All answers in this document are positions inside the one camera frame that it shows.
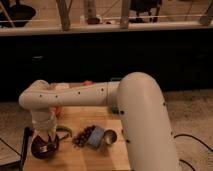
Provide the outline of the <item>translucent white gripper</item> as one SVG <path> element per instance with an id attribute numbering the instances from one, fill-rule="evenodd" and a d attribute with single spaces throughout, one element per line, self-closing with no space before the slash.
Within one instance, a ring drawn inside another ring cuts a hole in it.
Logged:
<path id="1" fill-rule="evenodd" d="M 32 111 L 32 123 L 36 131 L 43 135 L 43 139 L 52 140 L 56 137 L 57 118 L 50 111 Z"/>

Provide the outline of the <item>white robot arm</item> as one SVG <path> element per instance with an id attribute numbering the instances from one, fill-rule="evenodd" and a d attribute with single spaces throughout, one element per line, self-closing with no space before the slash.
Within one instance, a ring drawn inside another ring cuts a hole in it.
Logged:
<path id="1" fill-rule="evenodd" d="M 19 96 L 30 111 L 35 129 L 56 126 L 54 106 L 116 107 L 127 141 L 132 171 L 181 171 L 172 128 L 161 88 L 144 72 L 133 72 L 119 81 L 54 90 L 36 80 Z"/>

